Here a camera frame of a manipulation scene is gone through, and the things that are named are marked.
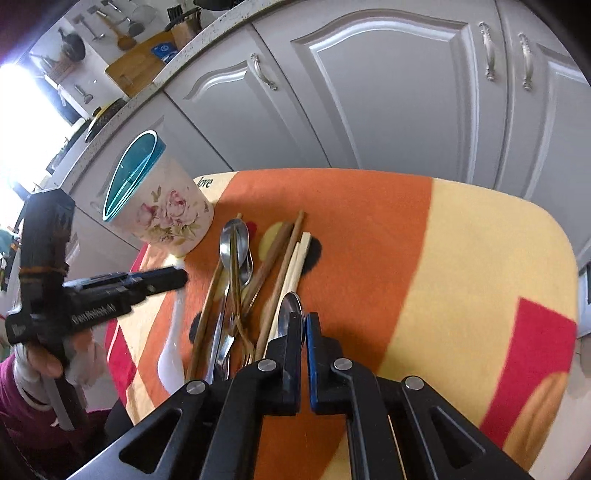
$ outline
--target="red stripe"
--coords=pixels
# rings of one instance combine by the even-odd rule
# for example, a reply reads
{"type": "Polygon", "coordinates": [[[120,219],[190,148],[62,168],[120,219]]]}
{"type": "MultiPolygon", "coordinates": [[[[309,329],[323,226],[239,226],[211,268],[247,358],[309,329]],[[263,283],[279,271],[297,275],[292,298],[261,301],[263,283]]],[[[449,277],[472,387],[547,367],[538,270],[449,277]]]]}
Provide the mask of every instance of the red stripe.
{"type": "Polygon", "coordinates": [[[502,447],[530,395],[548,375],[568,372],[576,324],[520,298],[509,353],[480,430],[502,447]]]}
{"type": "Polygon", "coordinates": [[[127,405],[127,389],[133,382],[137,367],[135,366],[125,337],[121,329],[117,331],[117,337],[111,349],[109,357],[109,370],[113,375],[113,383],[123,405],[127,405]]]}
{"type": "MultiPolygon", "coordinates": [[[[148,244],[144,244],[140,249],[138,256],[135,258],[133,265],[131,265],[130,271],[137,272],[139,270],[147,249],[148,244]]],[[[115,335],[116,328],[117,319],[110,320],[107,325],[107,331],[105,335],[105,350],[107,352],[113,343],[113,335],[115,335]]],[[[125,342],[125,338],[123,336],[123,332],[121,332],[121,329],[118,330],[115,343],[111,349],[108,365],[111,375],[113,376],[113,383],[115,384],[119,398],[123,402],[123,405],[126,405],[126,391],[131,385],[131,382],[134,380],[137,367],[131,358],[131,353],[129,352],[129,348],[127,347],[127,343],[125,342]]]]}

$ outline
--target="cutting board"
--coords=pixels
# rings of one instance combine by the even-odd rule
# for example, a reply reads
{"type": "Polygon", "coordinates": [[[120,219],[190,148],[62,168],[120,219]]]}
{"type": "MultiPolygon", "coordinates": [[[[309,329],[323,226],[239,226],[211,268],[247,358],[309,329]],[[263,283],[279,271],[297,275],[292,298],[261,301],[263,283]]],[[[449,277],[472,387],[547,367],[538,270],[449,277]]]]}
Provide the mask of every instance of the cutting board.
{"type": "Polygon", "coordinates": [[[174,43],[172,33],[157,33],[115,60],[106,68],[105,73],[119,85],[126,95],[129,97],[137,95],[164,68],[164,62],[154,55],[151,49],[159,43],[167,41],[174,43]]]}

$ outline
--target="bright window light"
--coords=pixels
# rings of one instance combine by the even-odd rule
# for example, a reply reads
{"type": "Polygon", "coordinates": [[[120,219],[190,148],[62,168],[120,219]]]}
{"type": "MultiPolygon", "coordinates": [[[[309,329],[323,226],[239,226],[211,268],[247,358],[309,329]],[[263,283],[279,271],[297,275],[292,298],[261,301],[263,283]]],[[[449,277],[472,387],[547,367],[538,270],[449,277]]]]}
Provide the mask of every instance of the bright window light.
{"type": "Polygon", "coordinates": [[[70,125],[18,65],[0,66],[0,112],[0,225],[12,226],[22,201],[8,180],[32,191],[46,176],[70,125]]]}

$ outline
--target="floral cup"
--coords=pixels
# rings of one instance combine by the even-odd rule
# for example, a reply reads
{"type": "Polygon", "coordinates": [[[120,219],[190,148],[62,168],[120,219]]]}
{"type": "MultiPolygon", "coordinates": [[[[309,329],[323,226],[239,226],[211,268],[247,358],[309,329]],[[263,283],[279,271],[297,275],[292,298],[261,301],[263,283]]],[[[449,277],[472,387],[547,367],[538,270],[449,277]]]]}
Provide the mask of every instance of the floral cup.
{"type": "Polygon", "coordinates": [[[207,233],[213,206],[165,148],[154,131],[132,142],[111,182],[103,220],[182,257],[207,233]],[[142,145],[134,150],[135,142],[142,145]]]}

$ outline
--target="wall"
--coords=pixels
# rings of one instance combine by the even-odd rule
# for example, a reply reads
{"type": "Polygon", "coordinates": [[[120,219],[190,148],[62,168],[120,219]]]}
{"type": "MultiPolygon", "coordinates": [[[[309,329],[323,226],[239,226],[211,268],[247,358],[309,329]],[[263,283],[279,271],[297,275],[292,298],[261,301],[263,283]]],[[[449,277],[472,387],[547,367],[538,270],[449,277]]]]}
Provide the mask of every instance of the wall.
{"type": "MultiPolygon", "coordinates": [[[[35,44],[31,51],[39,55],[47,55],[52,59],[60,57],[61,36],[57,31],[61,27],[64,32],[70,33],[74,30],[71,23],[62,18],[53,25],[35,44]]],[[[61,83],[64,98],[78,111],[78,113],[89,118],[96,108],[109,104],[124,95],[117,84],[105,73],[108,64],[93,50],[91,45],[85,41],[86,57],[76,64],[76,69],[71,72],[61,83]],[[79,85],[86,93],[94,98],[85,105],[83,97],[74,88],[79,85]]],[[[38,59],[33,62],[41,65],[38,59]]]]}
{"type": "MultiPolygon", "coordinates": [[[[133,16],[133,12],[138,6],[142,5],[140,2],[131,2],[129,0],[111,0],[121,11],[124,12],[128,17],[133,16]]],[[[124,20],[122,15],[117,13],[110,5],[102,5],[100,0],[80,0],[74,5],[66,15],[64,16],[71,24],[74,25],[74,29],[80,35],[85,42],[90,44],[92,48],[98,53],[98,55],[106,62],[107,65],[112,64],[115,60],[120,58],[124,52],[117,47],[117,39],[115,33],[107,27],[103,19],[97,14],[88,13],[88,9],[92,6],[97,6],[101,11],[106,13],[113,23],[117,23],[123,20],[117,28],[121,33],[127,33],[129,28],[129,22],[124,20]],[[78,16],[84,16],[84,19],[88,23],[89,27],[96,33],[96,35],[105,34],[105,38],[101,40],[94,40],[93,35],[88,29],[82,24],[74,24],[74,19],[78,16]]],[[[161,32],[166,23],[162,17],[161,12],[156,12],[154,20],[145,26],[145,30],[140,35],[136,36],[135,39],[138,43],[142,43],[144,40],[149,39],[156,33],[161,32]]]]}

